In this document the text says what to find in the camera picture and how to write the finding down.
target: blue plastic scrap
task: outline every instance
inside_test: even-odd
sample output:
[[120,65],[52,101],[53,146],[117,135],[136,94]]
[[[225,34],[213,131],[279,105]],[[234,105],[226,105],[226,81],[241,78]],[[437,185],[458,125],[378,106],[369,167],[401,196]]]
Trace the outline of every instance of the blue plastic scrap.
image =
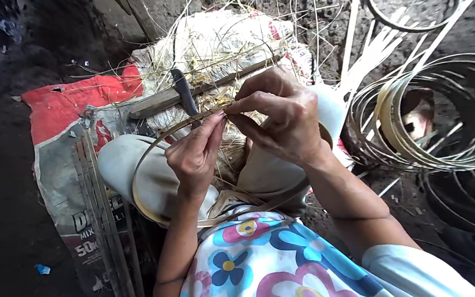
[[49,274],[51,272],[51,268],[45,265],[36,264],[35,267],[40,274]]

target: blue flower print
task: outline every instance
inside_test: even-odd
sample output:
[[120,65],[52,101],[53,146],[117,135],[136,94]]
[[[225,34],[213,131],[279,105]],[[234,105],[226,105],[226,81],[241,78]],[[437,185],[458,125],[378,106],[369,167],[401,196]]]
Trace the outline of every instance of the blue flower print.
[[208,258],[208,266],[212,274],[211,292],[217,294],[226,291],[228,296],[234,296],[250,287],[253,272],[250,266],[244,264],[244,261],[251,255],[251,249],[241,251],[235,257],[222,249],[214,251]]
[[272,232],[270,244],[282,251],[296,251],[296,264],[318,263],[330,269],[362,296],[373,296],[382,286],[326,240],[298,222]]

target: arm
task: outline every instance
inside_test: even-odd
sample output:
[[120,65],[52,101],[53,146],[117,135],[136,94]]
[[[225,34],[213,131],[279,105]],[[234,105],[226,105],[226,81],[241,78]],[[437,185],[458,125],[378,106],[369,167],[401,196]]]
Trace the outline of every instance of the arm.
[[216,113],[165,152],[179,179],[177,211],[170,222],[157,270],[154,296],[179,296],[197,251],[197,216],[212,181],[224,114]]
[[[225,111],[261,149],[302,167],[318,200],[333,217],[350,251],[361,258],[378,244],[419,248],[386,203],[344,168],[320,138],[317,95],[285,68],[273,67],[247,79]],[[259,111],[272,119],[266,128],[241,114]]]
[[390,214],[386,202],[342,166],[329,144],[323,143],[316,161],[303,169],[353,256],[361,260],[368,248],[379,244],[419,248]]

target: woman's right hand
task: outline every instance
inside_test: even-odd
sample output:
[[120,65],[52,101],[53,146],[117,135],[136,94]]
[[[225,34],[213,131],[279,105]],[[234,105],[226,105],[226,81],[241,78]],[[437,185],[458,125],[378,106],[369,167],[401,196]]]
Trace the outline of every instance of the woman's right hand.
[[[229,120],[261,149],[300,167],[330,150],[320,137],[317,95],[287,68],[272,67],[247,79],[235,100],[225,110]],[[247,111],[269,116],[267,125],[241,114]]]

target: hand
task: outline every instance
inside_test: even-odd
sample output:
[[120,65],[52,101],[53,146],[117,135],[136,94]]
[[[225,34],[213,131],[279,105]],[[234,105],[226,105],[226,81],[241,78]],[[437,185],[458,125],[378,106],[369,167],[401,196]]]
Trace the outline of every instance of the hand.
[[[329,145],[320,137],[317,95],[302,86],[285,67],[272,67],[245,81],[225,112],[238,129],[261,149],[300,167]],[[269,116],[260,127],[240,114],[259,111]]]
[[172,144],[164,156],[179,179],[178,196],[202,202],[214,176],[217,151],[223,137],[226,120],[219,111]]

